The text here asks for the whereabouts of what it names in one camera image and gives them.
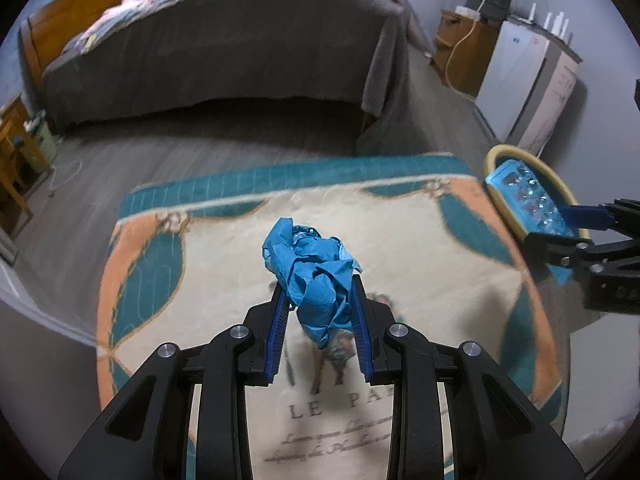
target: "bed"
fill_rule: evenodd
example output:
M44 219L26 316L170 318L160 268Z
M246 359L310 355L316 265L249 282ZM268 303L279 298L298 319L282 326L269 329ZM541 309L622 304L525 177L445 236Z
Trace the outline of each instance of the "bed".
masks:
M18 50L23 60L22 77L34 96L39 96L42 73L62 54L69 40L121 1L54 0L20 24Z
M410 0L119 3L57 0L20 28L26 87L60 132L213 99L301 96L360 105L358 154L428 150L408 105L408 50L430 42Z

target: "blue plastic bag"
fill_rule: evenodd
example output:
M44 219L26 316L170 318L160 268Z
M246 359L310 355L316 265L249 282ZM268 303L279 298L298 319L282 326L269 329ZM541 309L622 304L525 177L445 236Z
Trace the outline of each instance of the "blue plastic bag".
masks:
M325 348L338 330L351 330L351 276L362 270L338 238L322 238L313 227L280 218L262 245L262 257L318 348Z

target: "wooden headboard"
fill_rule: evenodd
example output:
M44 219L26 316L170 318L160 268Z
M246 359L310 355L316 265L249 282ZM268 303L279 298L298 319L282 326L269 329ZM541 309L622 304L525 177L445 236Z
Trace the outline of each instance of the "wooden headboard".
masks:
M65 45L86 30L109 7L122 0L54 0L20 24L20 49L25 61L25 77L32 88L40 89L47 65Z

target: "rug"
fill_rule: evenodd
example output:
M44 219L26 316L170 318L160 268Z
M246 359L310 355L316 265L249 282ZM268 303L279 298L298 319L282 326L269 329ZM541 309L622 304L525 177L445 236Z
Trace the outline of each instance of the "rug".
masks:
M104 407L161 343L209 342L268 301L261 246L289 216L336 236L369 296L435 342L478 341L551 421L560 379L551 329L517 246L451 155L346 158L138 189L122 203L98 306ZM246 391L257 480L386 477L393 391L370 387L350 332L322 357L290 314L280 373ZM199 390L188 478L194 478ZM442 399L446 473L452 475Z

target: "robotic arm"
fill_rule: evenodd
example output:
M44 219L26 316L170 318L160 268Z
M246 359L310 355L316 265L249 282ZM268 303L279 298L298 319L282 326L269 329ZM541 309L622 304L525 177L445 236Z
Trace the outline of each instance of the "robotic arm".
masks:
M449 404L456 480L583 479L556 432L494 360L473 341L430 342L391 310L368 300L359 276L350 291L360 370L394 384L388 480L444 476L437 382ZM59 480L185 478L194 384L202 384L198 480L251 480L246 386L278 371L289 305L277 286L269 303L210 343L160 345L113 397L68 457Z
M594 245L586 238L530 233L524 240L527 253L574 269L586 308L640 314L640 202L618 199L601 206L569 206L561 212L575 227L612 229L631 240Z

